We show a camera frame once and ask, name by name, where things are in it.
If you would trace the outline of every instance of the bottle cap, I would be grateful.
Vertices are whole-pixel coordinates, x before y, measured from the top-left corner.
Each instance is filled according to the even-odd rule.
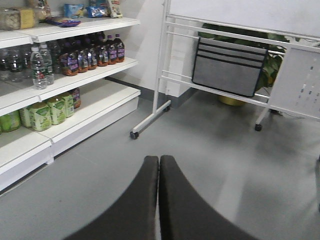
[[[33,46],[33,47],[31,47],[31,51],[32,52],[38,52],[39,48],[37,46]]]

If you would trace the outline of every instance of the blue package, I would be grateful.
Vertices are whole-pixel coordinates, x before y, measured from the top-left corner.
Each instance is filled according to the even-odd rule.
[[[107,9],[103,6],[88,6],[86,7],[88,18],[102,18],[107,16]]]
[[[83,4],[65,4],[64,16],[70,19],[78,19],[84,17],[84,5]]]
[[[101,4],[106,4],[106,0],[90,0],[91,7],[101,7]]]

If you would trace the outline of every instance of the packaged food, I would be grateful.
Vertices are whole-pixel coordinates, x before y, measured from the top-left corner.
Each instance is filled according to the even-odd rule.
[[[33,104],[29,112],[31,127],[33,130],[41,132],[51,127],[52,121],[50,108],[45,102],[37,102]]]
[[[66,120],[65,102],[60,96],[48,99],[47,104],[50,108],[51,121],[53,125],[58,125]]]
[[[64,102],[65,116],[71,117],[75,113],[74,99],[69,92],[64,92],[59,95]]]
[[[28,5],[34,9],[39,22],[44,23],[46,18],[51,17],[51,10],[47,0],[28,0]]]
[[[19,110],[0,116],[0,122],[4,133],[17,130],[20,127]]]
[[[86,7],[88,18],[107,17],[107,9],[103,6],[88,6]]]
[[[31,109],[31,105],[25,106],[25,107],[19,109],[21,123],[26,128],[32,127],[31,118],[30,118],[30,109]]]
[[[75,27],[81,23],[81,21],[79,20],[75,20],[68,17],[58,17],[58,16],[48,17],[46,19],[46,22],[48,24],[56,25],[63,28]]]
[[[33,28],[38,24],[38,18],[32,8],[20,7],[17,8],[20,14],[20,29]]]
[[[13,8],[0,8],[0,29],[11,31],[20,29],[20,12]]]
[[[101,5],[106,4],[106,0],[90,0],[90,6],[101,7]]]
[[[80,88],[77,87],[77,88],[74,88],[68,92],[72,95],[74,109],[80,107],[80,105],[81,105]]]
[[[108,11],[110,11],[110,18],[122,18],[123,14],[120,10],[119,0],[106,0]]]
[[[66,18],[78,19],[84,17],[84,5],[83,4],[65,4],[64,16]]]

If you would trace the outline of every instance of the plant pot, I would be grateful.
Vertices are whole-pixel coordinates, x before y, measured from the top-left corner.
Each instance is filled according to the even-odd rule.
[[[231,97],[221,96],[221,95],[218,96],[218,100],[221,103],[231,105],[231,106],[243,106],[244,104],[246,104],[245,101],[240,101]]]

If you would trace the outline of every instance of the metal frame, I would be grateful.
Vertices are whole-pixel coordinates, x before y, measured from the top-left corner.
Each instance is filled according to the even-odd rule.
[[[254,41],[254,42],[260,42],[260,43],[266,43],[266,44],[272,44],[276,46],[282,46],[287,49],[286,52],[289,52],[291,49],[299,49],[299,50],[305,50],[305,51],[312,51],[316,53],[320,53],[320,48],[317,48],[319,46],[320,38],[319,37],[309,37],[309,36],[303,36],[299,35],[296,33],[288,33],[288,32],[278,32],[274,30],[268,30],[268,29],[258,29],[258,28],[251,28],[251,27],[244,27],[244,26],[235,26],[232,24],[227,24],[227,23],[221,23],[221,22],[214,22],[214,21],[208,21],[204,19],[196,19],[196,18],[191,18],[191,17],[186,17],[186,16],[178,16],[178,15],[173,15],[170,14],[170,3],[171,0],[165,0],[164,1],[164,11],[163,11],[163,18],[162,18],[162,30],[161,30],[161,36],[160,36],[160,46],[159,46],[159,56],[158,56],[158,67],[157,67],[157,72],[156,72],[156,81],[155,81],[155,86],[154,86],[154,96],[153,96],[153,108],[152,108],[152,114],[149,115],[146,119],[144,119],[141,123],[139,123],[137,126],[135,126],[132,129],[131,136],[135,136],[137,138],[139,136],[139,131],[144,129],[146,126],[148,126],[155,118],[157,118],[163,110],[168,110],[169,106],[171,104],[171,101],[168,100],[165,102],[163,105],[161,105],[159,108],[158,107],[158,97],[159,97],[159,86],[160,86],[160,80],[168,82],[173,82],[177,83],[180,85],[185,85],[190,88],[230,97],[236,100],[240,100],[243,102],[247,102],[250,104],[254,104],[260,107],[263,107],[263,111],[259,115],[259,117],[256,120],[256,127],[260,125],[261,121],[263,118],[266,116],[266,114],[269,112],[269,109],[272,108],[274,110],[281,110],[283,111],[282,108],[279,108],[277,106],[271,106],[270,105],[270,99],[273,97],[272,92],[270,96],[265,96],[262,94],[255,94],[254,98],[248,98],[248,97],[243,97],[243,96],[238,96],[235,94],[227,93],[224,91],[220,90],[215,90],[209,87],[205,86],[200,86],[197,84],[194,84],[190,82],[192,79],[190,76],[182,75],[179,73],[171,72],[168,71],[169,65],[170,65],[170,60],[171,60],[171,50],[172,50],[172,41],[169,41],[169,37],[171,36],[181,36],[181,37],[186,37],[186,38],[193,38],[193,39],[198,39],[196,36],[192,35],[186,35],[186,34],[180,34],[180,33],[175,33],[174,29],[185,29],[189,31],[194,31],[194,32],[203,32],[203,33],[209,33],[209,34],[215,34],[215,35],[221,35],[221,36],[226,36],[226,37],[231,37],[231,38],[238,38],[238,39],[244,39],[244,40],[249,40],[249,41]],[[230,32],[223,32],[223,31],[218,31],[218,30],[211,30],[211,29],[206,29],[206,28],[201,28],[201,27],[196,27],[191,24],[179,24],[176,23],[176,20],[186,20],[190,22],[197,22],[197,23],[210,23],[210,24],[217,24],[221,26],[227,26],[227,27],[237,27],[237,28],[242,28],[242,29],[248,29],[248,30],[254,30],[254,31],[261,31],[261,32],[266,32],[266,33],[274,33],[274,34],[280,34],[284,36],[289,36],[289,37],[299,37],[303,39],[308,39],[315,41],[316,43],[313,46],[305,46],[301,44],[296,44],[296,43],[290,43],[290,42],[281,42],[281,41],[276,41],[272,39],[264,39],[264,38],[258,38],[258,37],[253,37],[253,36],[247,36],[247,35],[241,35],[241,34],[235,34],[235,33],[230,33]],[[278,76],[281,76],[281,72],[283,72],[282,66],[284,64],[282,63],[279,74]],[[174,77],[171,76],[179,76],[181,79],[175,79]],[[273,89],[277,87],[277,82],[281,81],[279,77],[277,77],[275,84],[273,86]],[[303,113],[298,113],[295,112],[295,114],[299,114],[304,117],[310,117],[308,115],[304,115]]]

